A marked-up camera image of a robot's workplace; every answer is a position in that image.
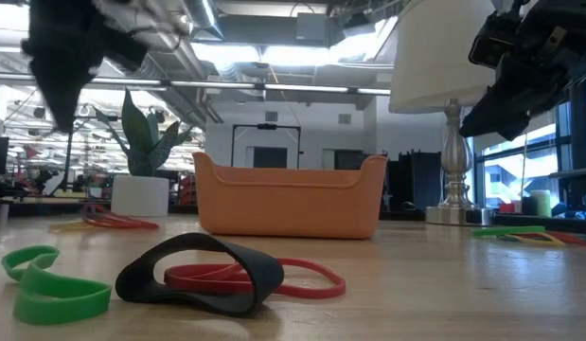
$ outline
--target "orange basket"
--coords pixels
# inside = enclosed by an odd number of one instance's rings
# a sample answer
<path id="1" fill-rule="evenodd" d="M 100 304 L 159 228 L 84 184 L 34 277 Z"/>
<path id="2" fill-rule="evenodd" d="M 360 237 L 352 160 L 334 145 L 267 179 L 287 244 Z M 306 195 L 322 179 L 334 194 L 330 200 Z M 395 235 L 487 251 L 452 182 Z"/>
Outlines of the orange basket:
<path id="1" fill-rule="evenodd" d="M 386 163 L 375 155 L 361 170 L 248 169 L 194 153 L 200 224 L 222 235 L 370 238 Z"/>

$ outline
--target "lamp shade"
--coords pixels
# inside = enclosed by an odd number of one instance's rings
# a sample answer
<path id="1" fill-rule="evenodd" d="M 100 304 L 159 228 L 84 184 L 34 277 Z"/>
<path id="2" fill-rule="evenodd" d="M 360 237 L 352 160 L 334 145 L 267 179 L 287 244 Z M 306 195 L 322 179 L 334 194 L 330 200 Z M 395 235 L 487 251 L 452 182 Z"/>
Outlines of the lamp shade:
<path id="1" fill-rule="evenodd" d="M 400 14 L 389 111 L 442 111 L 449 99 L 472 106 L 495 72 L 469 62 L 476 34 L 494 12 L 488 0 L 413 0 Z"/>

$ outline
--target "wooden table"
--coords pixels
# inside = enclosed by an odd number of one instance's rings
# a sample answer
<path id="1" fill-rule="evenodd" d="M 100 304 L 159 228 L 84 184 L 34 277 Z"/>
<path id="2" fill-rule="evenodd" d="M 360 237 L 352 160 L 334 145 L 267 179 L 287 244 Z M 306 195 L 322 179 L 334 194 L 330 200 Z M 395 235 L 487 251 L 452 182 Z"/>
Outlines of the wooden table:
<path id="1" fill-rule="evenodd" d="M 48 220 L 12 219 L 0 230 L 0 259 L 32 244 L 61 249 L 51 272 L 114 283 L 151 246 L 201 230 L 194 216 L 157 220 L 150 231 L 47 232 Z M 545 248 L 477 240 L 467 228 L 383 222 L 372 241 L 226 238 L 277 257 L 318 261 L 346 278 L 347 293 L 328 300 L 272 296 L 255 318 L 121 301 L 107 314 L 55 327 L 11 316 L 17 285 L 0 266 L 0 341 L 9 340 L 586 340 L 586 247 Z M 185 252 L 168 266 L 227 261 Z M 287 269 L 288 281 L 327 285 Z"/>

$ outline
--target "potted plant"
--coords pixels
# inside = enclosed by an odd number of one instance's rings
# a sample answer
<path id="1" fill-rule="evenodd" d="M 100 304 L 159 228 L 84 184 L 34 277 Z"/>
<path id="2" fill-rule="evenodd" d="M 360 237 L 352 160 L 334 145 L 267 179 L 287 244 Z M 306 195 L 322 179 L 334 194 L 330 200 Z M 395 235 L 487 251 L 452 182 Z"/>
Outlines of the potted plant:
<path id="1" fill-rule="evenodd" d="M 154 114 L 147 117 L 134 106 L 127 89 L 122 104 L 122 129 L 127 147 L 110 124 L 110 119 L 97 108 L 97 119 L 108 126 L 114 139 L 127 155 L 129 173 L 118 175 L 112 189 L 112 211 L 132 217 L 165 217 L 169 214 L 169 180 L 153 177 L 169 159 L 170 150 L 186 141 L 190 127 L 179 134 L 180 122 L 172 123 L 162 136 Z"/>

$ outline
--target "white pot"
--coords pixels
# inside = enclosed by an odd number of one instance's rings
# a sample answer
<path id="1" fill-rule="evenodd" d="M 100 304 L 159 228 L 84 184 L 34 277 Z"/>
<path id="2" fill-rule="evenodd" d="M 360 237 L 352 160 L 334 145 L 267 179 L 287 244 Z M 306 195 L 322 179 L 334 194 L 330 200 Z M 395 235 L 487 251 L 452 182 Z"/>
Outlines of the white pot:
<path id="1" fill-rule="evenodd" d="M 112 188 L 112 212 L 129 217 L 166 217 L 169 180 L 117 175 Z"/>

